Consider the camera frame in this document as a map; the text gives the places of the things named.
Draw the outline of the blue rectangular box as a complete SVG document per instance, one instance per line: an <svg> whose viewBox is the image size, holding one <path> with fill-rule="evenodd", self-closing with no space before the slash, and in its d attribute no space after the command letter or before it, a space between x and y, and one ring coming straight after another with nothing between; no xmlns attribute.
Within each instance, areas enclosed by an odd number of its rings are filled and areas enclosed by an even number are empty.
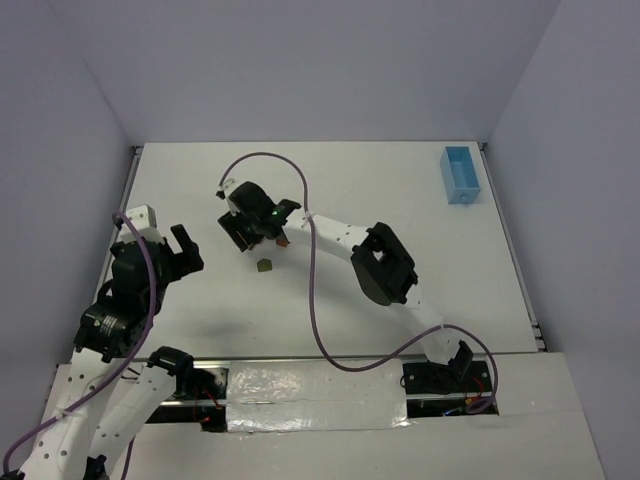
<svg viewBox="0 0 640 480"><path fill-rule="evenodd" d="M481 187L468 147L446 146L440 169L450 205L470 205L476 201Z"/></svg>

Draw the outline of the brown wood block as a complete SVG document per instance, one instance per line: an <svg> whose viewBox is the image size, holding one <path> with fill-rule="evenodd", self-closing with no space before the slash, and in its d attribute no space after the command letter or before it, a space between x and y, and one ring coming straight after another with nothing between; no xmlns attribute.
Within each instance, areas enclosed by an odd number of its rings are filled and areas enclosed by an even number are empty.
<svg viewBox="0 0 640 480"><path fill-rule="evenodd" d="M260 234L257 234L251 230L247 229L239 229L237 231L237 235L240 238L242 243L241 251L252 250L258 244L260 244L263 240L263 237Z"/></svg>

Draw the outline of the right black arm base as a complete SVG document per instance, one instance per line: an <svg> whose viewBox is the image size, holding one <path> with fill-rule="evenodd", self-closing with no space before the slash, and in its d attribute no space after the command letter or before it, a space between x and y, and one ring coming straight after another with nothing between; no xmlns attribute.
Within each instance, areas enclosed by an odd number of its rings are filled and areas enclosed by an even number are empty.
<svg viewBox="0 0 640 480"><path fill-rule="evenodd" d="M408 395L470 395L490 393L493 387L488 366L480 360L473 360L460 378L429 362L404 363L402 369L400 384Z"/></svg>

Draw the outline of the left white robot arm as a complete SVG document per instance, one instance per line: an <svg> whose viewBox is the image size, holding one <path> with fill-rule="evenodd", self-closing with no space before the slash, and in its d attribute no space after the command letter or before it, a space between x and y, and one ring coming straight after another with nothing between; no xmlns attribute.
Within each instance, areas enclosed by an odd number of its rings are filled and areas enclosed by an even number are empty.
<svg viewBox="0 0 640 480"><path fill-rule="evenodd" d="M3 459L3 478L106 479L157 407L191 385L192 355L163 346L150 355L125 396L108 405L146 341L167 287L204 268L184 226L174 225L171 232L180 252L152 227L121 229L110 249L112 277L81 317L66 391L52 416L10 447L15 452L36 441L20 467Z"/></svg>

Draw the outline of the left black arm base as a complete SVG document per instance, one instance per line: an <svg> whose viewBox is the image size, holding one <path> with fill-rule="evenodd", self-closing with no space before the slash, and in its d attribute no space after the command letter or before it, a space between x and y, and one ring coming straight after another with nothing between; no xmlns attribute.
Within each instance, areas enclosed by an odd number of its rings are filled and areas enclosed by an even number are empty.
<svg viewBox="0 0 640 480"><path fill-rule="evenodd" d="M112 397L112 406L124 405L148 415L148 424L194 424L204 432L227 430L226 403L229 370L195 366L184 375L139 363L129 368Z"/></svg>

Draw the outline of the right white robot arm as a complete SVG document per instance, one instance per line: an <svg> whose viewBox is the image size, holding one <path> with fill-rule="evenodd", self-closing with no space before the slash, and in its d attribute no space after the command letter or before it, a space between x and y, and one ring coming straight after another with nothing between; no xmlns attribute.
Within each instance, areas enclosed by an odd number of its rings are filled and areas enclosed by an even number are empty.
<svg viewBox="0 0 640 480"><path fill-rule="evenodd" d="M472 363L472 352L463 340L441 336L443 319L429 304L418 285L415 261L394 233L382 222L372 227L342 223L317 215L306 204L283 199L274 202L257 184L231 179L216 196L227 203L228 212L218 223L242 251L264 240L310 247L308 304L314 340L329 363L344 372L364 372L394 359L419 344L426 365L414 378L426 383L431 393L448 394L460 386ZM315 308L316 257L319 251L349 263L365 297L392 311L414 337L383 359L364 367L348 367L335 360L323 344Z"/></svg>

